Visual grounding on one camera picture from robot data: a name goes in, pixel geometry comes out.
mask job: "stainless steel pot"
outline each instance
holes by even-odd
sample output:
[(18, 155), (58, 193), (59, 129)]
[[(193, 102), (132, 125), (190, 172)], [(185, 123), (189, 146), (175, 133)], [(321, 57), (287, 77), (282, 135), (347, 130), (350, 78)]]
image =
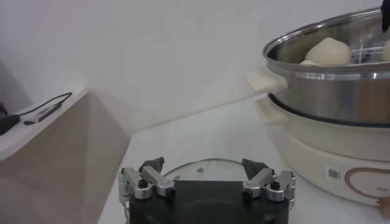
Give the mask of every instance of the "stainless steel pot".
[[(352, 49), (351, 64), (300, 65), (306, 53), (332, 37)], [(368, 127), (390, 127), (390, 62), (381, 50), (390, 33), (381, 32), (381, 13), (370, 9), (301, 27), (264, 47), (268, 71), (249, 75), (259, 92), (284, 109), (320, 121)]]

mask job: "metal bracket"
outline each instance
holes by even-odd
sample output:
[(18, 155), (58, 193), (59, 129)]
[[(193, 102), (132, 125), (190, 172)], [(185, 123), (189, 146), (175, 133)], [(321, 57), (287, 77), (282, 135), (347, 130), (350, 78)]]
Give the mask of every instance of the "metal bracket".
[(119, 200), (122, 204), (130, 196), (145, 200), (152, 196), (152, 185), (142, 179), (133, 168), (123, 168), (119, 173)]
[(141, 176), (156, 187), (157, 195), (166, 197), (167, 199), (173, 199), (175, 197), (175, 182), (163, 177), (160, 173), (153, 169), (153, 167), (143, 167)]
[(274, 179), (273, 171), (269, 168), (263, 168), (249, 181), (243, 182), (243, 197), (245, 201), (250, 201), (261, 195), (261, 189)]
[(273, 182), (267, 184), (266, 195), (271, 201), (290, 201), (290, 208), (295, 204), (296, 176), (292, 171), (283, 170)]

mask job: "white pot handle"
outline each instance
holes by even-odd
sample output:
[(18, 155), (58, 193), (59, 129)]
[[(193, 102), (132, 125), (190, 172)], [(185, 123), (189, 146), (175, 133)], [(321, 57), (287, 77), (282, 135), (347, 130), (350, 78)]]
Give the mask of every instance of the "white pot handle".
[(288, 116), (271, 102), (268, 97), (256, 101), (257, 113), (264, 124), (282, 124), (288, 122)]
[(245, 75), (249, 85), (257, 94), (277, 93), (287, 89), (286, 79), (266, 67)]

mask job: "white table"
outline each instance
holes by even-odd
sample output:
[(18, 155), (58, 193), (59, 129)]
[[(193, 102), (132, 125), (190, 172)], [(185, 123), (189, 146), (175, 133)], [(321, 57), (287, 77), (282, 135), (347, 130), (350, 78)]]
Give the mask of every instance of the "white table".
[[(248, 158), (280, 172), (288, 169), (262, 125), (255, 98), (168, 122), (137, 133), (119, 168), (138, 168), (145, 160), (165, 157), (162, 173), (190, 161)], [(390, 223), (372, 206), (362, 205), (325, 192), (301, 177), (297, 179), (296, 205), (290, 223)], [(118, 201), (118, 178), (99, 219), (99, 224), (124, 223)]]

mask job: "barcode label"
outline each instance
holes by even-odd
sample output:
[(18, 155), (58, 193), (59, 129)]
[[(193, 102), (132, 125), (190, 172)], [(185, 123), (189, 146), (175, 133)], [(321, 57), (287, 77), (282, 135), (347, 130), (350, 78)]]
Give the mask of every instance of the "barcode label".
[(341, 172), (340, 172), (339, 168), (326, 166), (325, 172), (326, 172), (328, 180), (332, 180), (332, 181), (335, 181), (337, 183), (341, 182)]

